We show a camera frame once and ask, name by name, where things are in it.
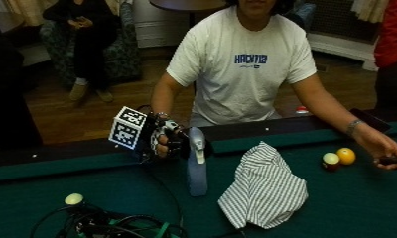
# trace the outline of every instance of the person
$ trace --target person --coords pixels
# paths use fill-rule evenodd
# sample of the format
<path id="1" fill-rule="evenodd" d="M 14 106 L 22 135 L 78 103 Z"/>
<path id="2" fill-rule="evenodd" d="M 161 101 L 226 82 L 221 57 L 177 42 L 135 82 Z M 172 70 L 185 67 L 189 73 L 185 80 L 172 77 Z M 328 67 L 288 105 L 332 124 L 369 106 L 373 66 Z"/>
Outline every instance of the person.
<path id="1" fill-rule="evenodd" d="M 84 98 L 89 86 L 104 102 L 112 102 L 104 72 L 103 49 L 116 39 L 116 16 L 104 0 L 59 0 L 46 9 L 43 18 L 66 24 L 76 32 L 76 82 L 70 98 Z"/>
<path id="2" fill-rule="evenodd" d="M 153 86 L 151 107 L 157 119 L 169 117 L 176 95 L 192 82 L 197 91 L 191 127 L 280 118 L 274 99 L 286 81 L 309 112 L 353 137 L 377 167 L 397 169 L 397 164 L 379 163 L 381 157 L 397 157 L 397 142 L 364 123 L 321 85 L 305 31 L 280 15 L 294 1 L 228 3 L 189 30 Z M 152 137 L 155 154 L 165 158 L 168 137 L 163 133 Z"/>
<path id="3" fill-rule="evenodd" d="M 0 150 L 43 145 L 22 92 L 23 61 L 0 32 Z"/>
<path id="4" fill-rule="evenodd" d="M 385 9 L 374 58 L 378 66 L 375 108 L 397 109 L 397 0 L 390 0 Z"/>

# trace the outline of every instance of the shoe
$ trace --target shoe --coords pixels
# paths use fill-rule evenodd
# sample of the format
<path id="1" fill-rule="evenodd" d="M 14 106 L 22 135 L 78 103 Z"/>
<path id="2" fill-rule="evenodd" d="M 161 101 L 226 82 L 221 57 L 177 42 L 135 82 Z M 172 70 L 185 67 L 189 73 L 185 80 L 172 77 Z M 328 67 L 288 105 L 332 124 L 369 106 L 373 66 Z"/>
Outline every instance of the shoe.
<path id="1" fill-rule="evenodd" d="M 74 101 L 79 101 L 80 99 L 84 98 L 87 91 L 89 89 L 89 85 L 80 85 L 80 84 L 75 84 L 71 94 L 70 94 L 70 99 Z"/>
<path id="2" fill-rule="evenodd" d="M 113 96 L 111 95 L 109 91 L 107 90 L 96 90 L 96 93 L 101 99 L 103 102 L 112 102 Z"/>

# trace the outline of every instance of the billiard ball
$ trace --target billiard ball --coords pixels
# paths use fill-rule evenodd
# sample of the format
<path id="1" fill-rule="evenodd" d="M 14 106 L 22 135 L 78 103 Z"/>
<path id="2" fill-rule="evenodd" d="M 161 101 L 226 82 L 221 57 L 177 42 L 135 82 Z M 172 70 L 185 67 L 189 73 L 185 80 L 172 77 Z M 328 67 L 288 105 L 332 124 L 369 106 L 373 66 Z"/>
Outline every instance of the billiard ball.
<path id="1" fill-rule="evenodd" d="M 356 153 L 349 148 L 341 148 L 336 154 L 340 156 L 340 163 L 342 165 L 352 165 L 356 161 Z"/>
<path id="2" fill-rule="evenodd" d="M 340 156 L 328 152 L 321 158 L 321 165 L 328 171 L 336 171 L 340 168 Z"/>
<path id="3" fill-rule="evenodd" d="M 78 205 L 83 202 L 84 197 L 79 193 L 72 193 L 67 198 L 66 198 L 66 204 L 67 205 Z"/>

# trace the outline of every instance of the pool table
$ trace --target pool table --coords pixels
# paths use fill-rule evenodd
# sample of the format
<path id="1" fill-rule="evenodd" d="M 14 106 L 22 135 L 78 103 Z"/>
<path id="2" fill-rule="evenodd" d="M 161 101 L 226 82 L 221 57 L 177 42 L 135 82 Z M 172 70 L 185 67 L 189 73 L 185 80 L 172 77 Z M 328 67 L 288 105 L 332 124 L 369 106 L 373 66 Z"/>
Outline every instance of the pool table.
<path id="1" fill-rule="evenodd" d="M 386 133 L 397 140 L 397 113 L 377 116 L 391 125 Z M 0 151 L 0 238 L 30 237 L 39 219 L 63 207 L 75 192 L 108 211 L 148 214 L 173 224 L 181 213 L 192 238 L 228 234 L 234 227 L 217 200 L 234 181 L 244 153 L 261 141 L 278 150 L 293 174 L 305 180 L 308 199 L 276 228 L 248 225 L 246 237 L 397 237 L 397 171 L 377 169 L 358 145 L 314 117 L 203 131 L 212 153 L 209 189 L 199 197 L 188 193 L 185 160 L 140 165 L 136 152 L 107 139 Z M 329 172 L 321 156 L 342 147 L 354 150 L 356 163 Z M 55 237 L 64 219 L 66 214 L 58 214 L 46 220 L 35 237 Z"/>

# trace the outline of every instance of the striped towel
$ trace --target striped towel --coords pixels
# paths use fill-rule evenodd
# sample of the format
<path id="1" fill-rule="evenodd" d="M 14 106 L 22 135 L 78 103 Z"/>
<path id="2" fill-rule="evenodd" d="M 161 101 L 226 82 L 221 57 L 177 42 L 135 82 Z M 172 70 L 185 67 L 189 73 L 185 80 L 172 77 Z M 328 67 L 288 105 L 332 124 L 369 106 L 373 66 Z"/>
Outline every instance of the striped towel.
<path id="1" fill-rule="evenodd" d="M 261 142 L 244 155 L 236 181 L 219 204 L 237 229 L 248 222 L 270 229 L 289 220 L 306 198 L 305 180 L 292 174 L 277 150 Z"/>

